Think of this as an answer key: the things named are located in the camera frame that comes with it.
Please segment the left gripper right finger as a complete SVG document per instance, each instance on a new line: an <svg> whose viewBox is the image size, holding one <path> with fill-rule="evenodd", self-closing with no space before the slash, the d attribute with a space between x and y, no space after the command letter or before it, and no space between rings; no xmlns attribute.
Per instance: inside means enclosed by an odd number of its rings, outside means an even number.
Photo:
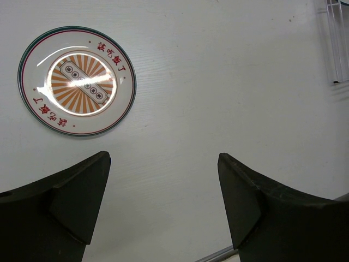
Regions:
<svg viewBox="0 0 349 262"><path fill-rule="evenodd" d="M241 261L348 261L348 195L298 191L227 153L219 155L218 175Z"/></svg>

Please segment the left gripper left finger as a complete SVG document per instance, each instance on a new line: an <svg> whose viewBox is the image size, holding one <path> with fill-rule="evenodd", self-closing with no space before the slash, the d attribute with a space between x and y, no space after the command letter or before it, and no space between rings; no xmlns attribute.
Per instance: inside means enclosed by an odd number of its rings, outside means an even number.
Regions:
<svg viewBox="0 0 349 262"><path fill-rule="evenodd" d="M82 261L111 167L101 151L1 193L1 261Z"/></svg>

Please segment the orange sunburst plate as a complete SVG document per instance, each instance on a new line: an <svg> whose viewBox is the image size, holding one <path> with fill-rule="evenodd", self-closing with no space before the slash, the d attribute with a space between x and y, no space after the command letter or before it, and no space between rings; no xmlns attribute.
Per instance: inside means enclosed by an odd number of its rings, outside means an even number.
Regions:
<svg viewBox="0 0 349 262"><path fill-rule="evenodd" d="M54 28L35 38L21 56L17 85L38 122L73 137L115 128L137 91L125 50L108 35L81 26Z"/></svg>

